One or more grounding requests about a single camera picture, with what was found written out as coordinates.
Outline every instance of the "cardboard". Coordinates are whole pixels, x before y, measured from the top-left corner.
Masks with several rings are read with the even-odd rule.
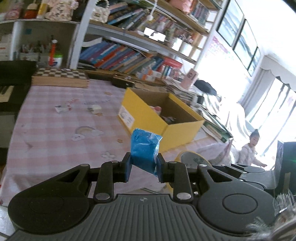
[[[168,125],[149,106],[160,106],[161,115],[176,118]],[[160,152],[189,143],[196,136],[204,119],[171,93],[128,88],[122,100],[119,118],[132,133],[135,128],[161,135]]]

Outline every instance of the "bottle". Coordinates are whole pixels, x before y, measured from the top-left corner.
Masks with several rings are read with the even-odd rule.
[[[34,0],[33,3],[29,4],[25,12],[24,18],[26,19],[36,18],[38,5],[35,2],[36,0]]]
[[[48,8],[48,0],[42,0],[36,18],[44,19],[44,16],[47,13],[47,8]]]

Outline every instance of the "label on box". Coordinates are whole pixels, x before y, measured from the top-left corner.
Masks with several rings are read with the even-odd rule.
[[[130,129],[133,126],[135,119],[127,111],[127,109],[122,105],[119,110],[119,118],[124,122],[124,124]]]

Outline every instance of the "black cloth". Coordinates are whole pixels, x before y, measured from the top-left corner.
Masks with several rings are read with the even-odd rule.
[[[208,82],[205,82],[203,80],[197,80],[194,83],[194,86],[207,94],[215,95],[215,96],[217,95],[217,91]]]

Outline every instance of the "stack of papers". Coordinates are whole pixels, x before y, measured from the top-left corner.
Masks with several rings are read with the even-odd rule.
[[[195,95],[202,95],[203,93],[196,88],[195,86],[192,86],[189,90],[186,90],[180,86],[180,81],[174,80],[172,78],[166,78],[163,80],[169,93],[174,94],[177,96],[180,100],[182,100],[185,104],[190,104],[193,97]]]

